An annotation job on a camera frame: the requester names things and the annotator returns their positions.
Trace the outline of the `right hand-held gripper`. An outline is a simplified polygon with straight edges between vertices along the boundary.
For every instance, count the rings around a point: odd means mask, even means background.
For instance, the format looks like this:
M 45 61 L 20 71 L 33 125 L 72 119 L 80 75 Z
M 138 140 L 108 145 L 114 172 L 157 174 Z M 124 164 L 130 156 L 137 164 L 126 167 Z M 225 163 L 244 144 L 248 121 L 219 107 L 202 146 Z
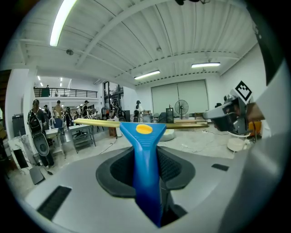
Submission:
M 249 133 L 246 116 L 247 104 L 252 97 L 252 91 L 240 81 L 231 91 L 224 96 L 224 105 L 203 113 L 205 120 L 212 120 L 219 131 L 228 131 L 237 135 Z

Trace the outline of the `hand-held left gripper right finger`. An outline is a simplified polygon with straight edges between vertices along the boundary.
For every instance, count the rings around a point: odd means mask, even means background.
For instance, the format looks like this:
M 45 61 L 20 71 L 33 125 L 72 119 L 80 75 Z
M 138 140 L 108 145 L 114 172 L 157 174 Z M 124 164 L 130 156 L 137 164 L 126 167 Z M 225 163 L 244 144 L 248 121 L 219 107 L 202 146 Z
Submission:
M 194 165 L 162 147 L 157 147 L 156 152 L 159 176 L 166 188 L 168 190 L 185 188 L 196 174 Z

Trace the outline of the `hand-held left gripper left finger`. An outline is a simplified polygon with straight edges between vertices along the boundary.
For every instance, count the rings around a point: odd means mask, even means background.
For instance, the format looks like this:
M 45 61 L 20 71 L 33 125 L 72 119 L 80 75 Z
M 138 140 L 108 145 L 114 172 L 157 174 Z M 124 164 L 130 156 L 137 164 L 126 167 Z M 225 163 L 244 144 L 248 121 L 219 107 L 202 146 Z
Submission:
M 134 148 L 113 150 L 101 154 L 101 158 L 104 161 L 95 172 L 98 184 L 113 197 L 134 198 Z

